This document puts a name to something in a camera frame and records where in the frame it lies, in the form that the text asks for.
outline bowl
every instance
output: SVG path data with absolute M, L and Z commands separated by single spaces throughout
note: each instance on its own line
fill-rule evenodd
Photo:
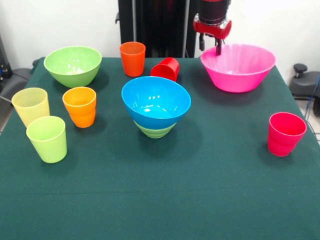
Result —
M 164 137 L 176 125 L 176 123 L 174 123 L 173 125 L 163 129 L 148 129 L 143 126 L 140 126 L 135 121 L 134 123 L 145 135 L 147 135 L 149 138 L 152 138 L 152 139 L 160 139 Z
M 67 46 L 53 51 L 44 59 L 51 76 L 68 88 L 84 87 L 97 75 L 102 56 L 87 46 Z
M 148 130 L 171 127 L 191 106 L 191 97 L 186 89 L 157 76 L 142 76 L 128 81 L 121 96 L 134 122 Z
M 213 84 L 231 93 L 255 89 L 276 64 L 272 52 L 248 44 L 226 44 L 221 55 L 213 47 L 200 58 Z

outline green bowl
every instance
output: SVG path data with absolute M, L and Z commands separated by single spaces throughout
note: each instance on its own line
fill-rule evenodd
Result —
M 102 56 L 87 46 L 67 46 L 53 51 L 44 59 L 51 76 L 68 88 L 84 87 L 98 73 Z
M 147 135 L 149 138 L 152 139 L 160 139 L 162 137 L 164 137 L 165 135 L 167 135 L 170 130 L 176 125 L 176 123 L 172 124 L 169 127 L 163 128 L 163 129 L 148 129 L 145 128 L 143 126 L 140 126 L 138 123 L 136 123 L 134 121 L 135 125 L 137 125 L 137 127 L 145 134 Z

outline pink bowl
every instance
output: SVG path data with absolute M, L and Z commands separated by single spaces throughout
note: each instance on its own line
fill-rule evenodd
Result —
M 255 89 L 276 64 L 275 55 L 259 46 L 227 44 L 221 55 L 216 48 L 205 51 L 201 62 L 213 84 L 226 92 L 243 93 Z

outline white wall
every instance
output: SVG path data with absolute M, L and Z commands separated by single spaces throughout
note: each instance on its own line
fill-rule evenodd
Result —
M 287 83 L 295 63 L 320 71 L 319 0 L 231 0 L 227 16 L 233 25 L 226 43 L 269 49 Z M 198 41 L 197 37 L 196 57 L 201 55 Z M 206 48 L 213 45 L 214 40 L 205 37 Z
M 118 0 L 0 0 L 0 35 L 11 67 L 70 45 L 119 57 Z
M 68 45 L 118 57 L 117 12 L 118 0 L 0 0 L 0 34 L 12 68 L 31 67 L 33 60 Z M 271 50 L 286 81 L 297 62 L 320 71 L 319 0 L 232 0 L 228 18 L 233 27 L 226 43 Z M 206 37 L 205 44 L 212 47 L 213 39 Z

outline blue bowl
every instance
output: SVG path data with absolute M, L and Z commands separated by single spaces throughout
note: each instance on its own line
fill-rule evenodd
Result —
M 186 89 L 157 76 L 142 76 L 128 81 L 121 96 L 133 120 L 146 129 L 170 127 L 191 106 L 191 97 Z

